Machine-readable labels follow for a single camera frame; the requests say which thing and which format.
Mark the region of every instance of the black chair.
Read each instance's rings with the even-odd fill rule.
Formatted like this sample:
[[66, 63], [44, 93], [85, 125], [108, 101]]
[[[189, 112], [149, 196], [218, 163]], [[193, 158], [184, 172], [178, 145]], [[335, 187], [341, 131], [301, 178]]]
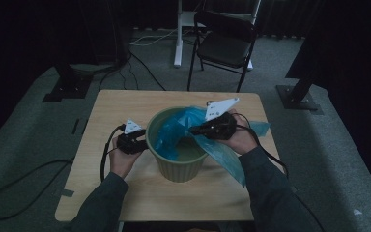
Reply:
[[[205, 27], [207, 34], [200, 31], [198, 25]], [[241, 75], [237, 92], [245, 79], [247, 66], [257, 38], [254, 25], [241, 18], [208, 11], [197, 12], [194, 16], [194, 33], [196, 39], [192, 50], [187, 90], [191, 84], [195, 55], [203, 64], [224, 69]]]

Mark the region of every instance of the black backdrop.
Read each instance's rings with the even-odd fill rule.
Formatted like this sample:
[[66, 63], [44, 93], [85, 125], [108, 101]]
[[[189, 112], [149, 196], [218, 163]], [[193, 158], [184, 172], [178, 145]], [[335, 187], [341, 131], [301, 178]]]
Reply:
[[[53, 66], [33, 0], [0, 0], [0, 127], [33, 81]], [[140, 29], [175, 28], [176, 0], [107, 0], [117, 23]], [[193, 10], [200, 0], [184, 0]], [[212, 10], [249, 13], [253, 0], [207, 0]], [[70, 64], [114, 62], [115, 44], [106, 0], [38, 0], [54, 28], [58, 55]], [[258, 23], [263, 35], [304, 37], [321, 1], [262, 0]]]
[[371, 173], [371, 1], [327, 1], [286, 77], [328, 90]]

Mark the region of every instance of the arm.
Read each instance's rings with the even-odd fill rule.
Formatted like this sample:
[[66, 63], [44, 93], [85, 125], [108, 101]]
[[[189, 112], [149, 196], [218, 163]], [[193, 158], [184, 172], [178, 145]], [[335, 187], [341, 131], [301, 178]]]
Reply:
[[116, 227], [128, 191], [124, 179], [141, 155], [123, 153], [116, 149], [116, 141], [114, 138], [114, 150], [109, 155], [110, 173], [83, 202], [77, 216], [65, 227], [67, 231], [113, 231]]
[[[237, 124], [247, 127], [235, 109]], [[238, 154], [245, 174], [251, 211], [259, 231], [312, 231], [287, 178], [270, 162], [264, 150], [248, 132], [237, 128], [229, 140], [219, 140]]]
[[86, 198], [77, 216], [65, 229], [68, 231], [113, 231], [122, 210], [128, 184], [110, 172]]

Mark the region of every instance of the blue plastic bag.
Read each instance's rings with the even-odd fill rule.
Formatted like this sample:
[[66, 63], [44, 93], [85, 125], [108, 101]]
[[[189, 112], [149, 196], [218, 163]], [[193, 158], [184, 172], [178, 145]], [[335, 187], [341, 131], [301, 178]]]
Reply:
[[[241, 163], [228, 146], [208, 139], [204, 135], [193, 135], [190, 127], [200, 126], [205, 122], [206, 109], [187, 107], [168, 118], [157, 135], [155, 150], [169, 160], [176, 160], [178, 153], [176, 145], [182, 137], [193, 137], [197, 144], [214, 160], [223, 166], [243, 187], [245, 175]], [[269, 128], [268, 123], [250, 122], [258, 136], [265, 135]]]

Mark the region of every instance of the black handheld controller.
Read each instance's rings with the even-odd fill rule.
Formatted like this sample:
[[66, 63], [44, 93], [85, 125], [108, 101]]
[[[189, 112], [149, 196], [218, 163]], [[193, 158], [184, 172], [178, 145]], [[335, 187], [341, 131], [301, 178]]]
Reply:
[[201, 126], [189, 128], [194, 134], [202, 134], [209, 139], [228, 140], [236, 132], [237, 120], [228, 112], [208, 121]]
[[[122, 125], [122, 131], [124, 131], [126, 125]], [[117, 147], [126, 154], [135, 154], [143, 152], [148, 149], [146, 140], [138, 141], [137, 138], [143, 136], [146, 133], [146, 130], [137, 130], [129, 134], [122, 133], [117, 138]]]

